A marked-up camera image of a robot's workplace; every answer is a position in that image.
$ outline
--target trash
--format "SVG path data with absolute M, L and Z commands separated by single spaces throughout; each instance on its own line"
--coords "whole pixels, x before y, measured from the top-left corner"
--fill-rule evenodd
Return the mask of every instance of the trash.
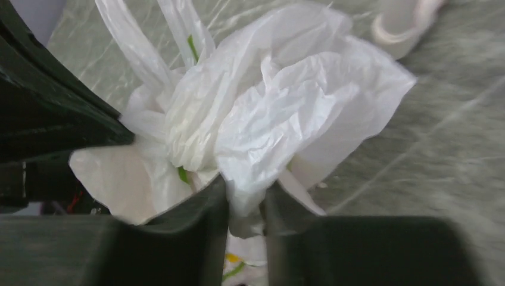
M 320 4 L 273 10 L 216 48 L 191 0 L 158 0 L 185 63 L 169 70 L 123 0 L 95 1 L 144 83 L 120 119 L 136 141 L 76 151 L 70 166 L 111 214 L 135 224 L 221 172 L 231 234 L 247 238 L 229 235 L 226 280 L 236 268 L 266 271 L 257 236 L 266 188 L 279 179 L 325 215 L 306 189 L 379 133 L 415 83 L 386 53 L 349 35 L 348 16 Z

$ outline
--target white object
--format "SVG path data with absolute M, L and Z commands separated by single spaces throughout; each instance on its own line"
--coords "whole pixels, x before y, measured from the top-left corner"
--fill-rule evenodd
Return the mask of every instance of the white object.
M 198 75 L 193 84 L 213 79 L 209 97 L 236 97 L 214 155 L 230 182 L 232 216 L 242 222 L 230 225 L 233 234 L 248 235 L 243 224 L 254 220 L 246 218 L 257 217 L 265 189 L 288 164 L 304 188 L 320 182 L 385 127 L 414 85 L 388 54 L 350 30 L 350 18 L 326 6 L 289 5 L 235 32 L 188 72 Z
M 372 23 L 377 46 L 395 59 L 405 57 L 435 23 L 446 0 L 381 0 L 381 13 Z
M 215 48 L 191 0 L 158 2 L 184 68 L 168 69 L 123 0 L 96 0 L 144 84 L 120 119 L 136 142 L 75 152 L 70 166 L 77 178 L 113 215 L 131 223 L 179 204 L 218 168 L 229 182 L 232 218 L 241 222 L 230 223 L 234 235 L 262 233 L 258 205 L 277 179 L 324 215 L 306 188 L 384 128 L 415 78 L 351 36 L 350 18 L 324 5 L 273 10 Z M 198 61 L 186 45 L 190 37 Z M 191 185 L 180 180 L 181 166 Z M 229 241 L 228 251 L 244 261 L 266 261 L 262 237 Z

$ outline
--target bag handle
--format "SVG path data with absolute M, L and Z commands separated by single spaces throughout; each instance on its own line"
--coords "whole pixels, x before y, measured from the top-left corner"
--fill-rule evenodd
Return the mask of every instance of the bag handle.
M 123 0 L 95 0 L 98 11 L 135 74 L 153 91 L 170 89 L 176 82 L 158 51 L 142 33 Z
M 216 49 L 191 0 L 158 0 L 187 69 Z

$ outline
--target floor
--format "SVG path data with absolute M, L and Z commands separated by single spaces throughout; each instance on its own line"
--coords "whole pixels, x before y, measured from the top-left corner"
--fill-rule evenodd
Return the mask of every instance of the floor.
M 173 66 L 182 61 L 155 0 L 126 1 Z M 217 42 L 290 0 L 194 0 Z M 332 1 L 369 38 L 377 0 Z M 395 116 L 311 191 L 332 215 L 435 215 L 458 223 L 488 285 L 505 285 L 505 2 L 449 0 L 401 62 L 418 78 Z M 49 50 L 121 110 L 140 85 L 93 0 L 69 0 Z

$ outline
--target plastic bag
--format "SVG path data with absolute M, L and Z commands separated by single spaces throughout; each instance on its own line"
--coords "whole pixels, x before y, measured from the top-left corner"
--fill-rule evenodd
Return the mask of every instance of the plastic bag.
M 324 215 L 306 188 L 384 128 L 414 85 L 412 75 L 350 36 L 345 14 L 320 4 L 273 10 L 215 48 L 190 0 L 158 2 L 182 69 L 169 70 L 122 0 L 96 0 L 144 84 L 120 119 L 136 142 L 71 157 L 89 193 L 113 215 L 142 223 L 203 188 L 219 170 L 229 181 L 234 235 L 262 233 L 258 205 L 276 179 Z M 262 237 L 230 236 L 228 243 L 239 265 L 264 266 Z
M 191 171 L 218 165 L 240 221 L 233 234 L 260 233 L 242 218 L 259 217 L 265 189 L 288 163 L 304 187 L 318 183 L 385 127 L 414 85 L 350 30 L 349 17 L 320 4 L 276 9 L 177 85 L 167 112 L 167 126 L 177 126 L 166 137 L 171 162 Z

